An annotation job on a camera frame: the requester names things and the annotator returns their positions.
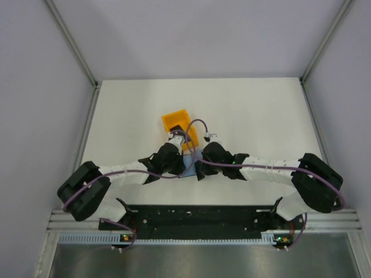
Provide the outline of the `left aluminium frame post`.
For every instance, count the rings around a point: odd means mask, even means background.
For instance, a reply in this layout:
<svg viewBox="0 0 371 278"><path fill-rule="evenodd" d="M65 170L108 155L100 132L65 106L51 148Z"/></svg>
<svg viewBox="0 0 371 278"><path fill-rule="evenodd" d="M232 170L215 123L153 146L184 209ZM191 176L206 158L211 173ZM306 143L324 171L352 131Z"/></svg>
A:
<svg viewBox="0 0 371 278"><path fill-rule="evenodd" d="M89 68L86 59L84 58L82 52L80 51L74 37L70 33L66 22L62 18L56 4L52 0L43 0L43 3L46 5L52 19L57 24L58 29L62 37L64 38L67 46L69 47L72 55L74 56L75 61L79 65L80 69L88 79L89 83L91 84L92 88L96 88L99 85L99 82L96 80L95 76L93 75L91 69Z"/></svg>

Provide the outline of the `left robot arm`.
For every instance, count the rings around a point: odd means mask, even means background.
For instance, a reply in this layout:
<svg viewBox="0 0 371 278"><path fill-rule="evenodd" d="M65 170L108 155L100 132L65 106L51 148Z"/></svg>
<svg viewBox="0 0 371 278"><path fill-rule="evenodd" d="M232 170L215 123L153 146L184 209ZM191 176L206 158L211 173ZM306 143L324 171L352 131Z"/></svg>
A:
<svg viewBox="0 0 371 278"><path fill-rule="evenodd" d="M123 204L124 187L177 178L185 170L182 143L171 139L157 152L133 163L99 167L87 161L57 190L57 196L63 202L63 211L74 220L106 218L123 230L132 221Z"/></svg>

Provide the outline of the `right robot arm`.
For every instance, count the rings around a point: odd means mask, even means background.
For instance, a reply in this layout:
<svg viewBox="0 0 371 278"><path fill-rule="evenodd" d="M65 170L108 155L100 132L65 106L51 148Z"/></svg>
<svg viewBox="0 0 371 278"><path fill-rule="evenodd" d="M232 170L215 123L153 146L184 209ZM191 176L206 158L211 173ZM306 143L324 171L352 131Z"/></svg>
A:
<svg viewBox="0 0 371 278"><path fill-rule="evenodd" d="M245 153L231 154L218 142L202 151L202 176L222 173L231 180L267 181L294 188L271 208L270 220L277 229L286 228L295 217L311 211L328 214L345 207L340 192L343 178L313 153L296 160L260 159Z"/></svg>

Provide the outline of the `black card in bin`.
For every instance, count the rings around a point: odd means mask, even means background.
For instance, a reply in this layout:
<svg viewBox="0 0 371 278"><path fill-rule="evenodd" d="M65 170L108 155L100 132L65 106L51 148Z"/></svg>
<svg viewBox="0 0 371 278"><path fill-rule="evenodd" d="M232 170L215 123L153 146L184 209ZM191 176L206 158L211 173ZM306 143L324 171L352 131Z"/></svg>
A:
<svg viewBox="0 0 371 278"><path fill-rule="evenodd" d="M170 128L170 133L181 134L184 133L184 129L180 125L175 125Z"/></svg>

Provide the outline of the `yellow plastic bin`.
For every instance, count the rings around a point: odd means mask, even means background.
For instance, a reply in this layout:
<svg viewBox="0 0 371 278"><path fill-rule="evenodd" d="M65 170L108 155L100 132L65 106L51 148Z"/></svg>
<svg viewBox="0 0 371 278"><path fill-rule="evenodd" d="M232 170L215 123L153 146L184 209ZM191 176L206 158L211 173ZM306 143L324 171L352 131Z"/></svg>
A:
<svg viewBox="0 0 371 278"><path fill-rule="evenodd" d="M165 131L169 133L170 128L174 127L175 125L180 125L184 129L184 131L186 131L191 123L191 119L188 115L188 112L185 109L182 109L176 112L172 112L170 114L163 115L162 122ZM196 129L193 126L191 126L190 129L188 130L188 134L193 141L193 143L191 141L188 142L190 147L191 148L193 146L198 147L199 146L198 136Z"/></svg>

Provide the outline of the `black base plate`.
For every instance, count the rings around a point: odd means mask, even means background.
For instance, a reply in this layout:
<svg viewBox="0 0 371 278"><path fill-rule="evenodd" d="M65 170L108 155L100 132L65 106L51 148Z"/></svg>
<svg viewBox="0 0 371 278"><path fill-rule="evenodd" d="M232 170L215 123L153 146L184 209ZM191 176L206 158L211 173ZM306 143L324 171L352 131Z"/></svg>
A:
<svg viewBox="0 0 371 278"><path fill-rule="evenodd" d="M138 239L257 239L261 232L299 231L304 221L272 214L270 206L131 205L119 221Z"/></svg>

